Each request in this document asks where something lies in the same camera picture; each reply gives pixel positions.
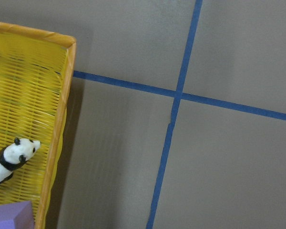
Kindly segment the yellow wicker basket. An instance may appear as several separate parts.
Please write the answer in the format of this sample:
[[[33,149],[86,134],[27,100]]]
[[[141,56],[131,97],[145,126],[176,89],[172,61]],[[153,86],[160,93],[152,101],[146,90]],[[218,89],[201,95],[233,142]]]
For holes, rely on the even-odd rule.
[[[0,22],[0,150],[14,138],[41,148],[0,185],[0,205],[29,200],[35,228],[45,228],[61,155],[76,39]]]

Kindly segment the purple foam block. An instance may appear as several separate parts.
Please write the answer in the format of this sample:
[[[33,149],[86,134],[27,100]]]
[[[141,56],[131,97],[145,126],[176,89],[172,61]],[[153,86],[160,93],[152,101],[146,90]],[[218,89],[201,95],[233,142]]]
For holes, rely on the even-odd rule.
[[[33,229],[34,226],[30,201],[0,205],[0,229]]]

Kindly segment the toy panda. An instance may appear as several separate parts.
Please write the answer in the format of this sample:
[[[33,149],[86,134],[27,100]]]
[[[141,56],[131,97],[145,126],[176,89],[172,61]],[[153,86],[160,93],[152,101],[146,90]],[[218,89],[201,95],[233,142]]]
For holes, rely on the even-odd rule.
[[[10,180],[14,171],[24,166],[39,150],[41,141],[15,138],[14,142],[0,150],[0,184]]]

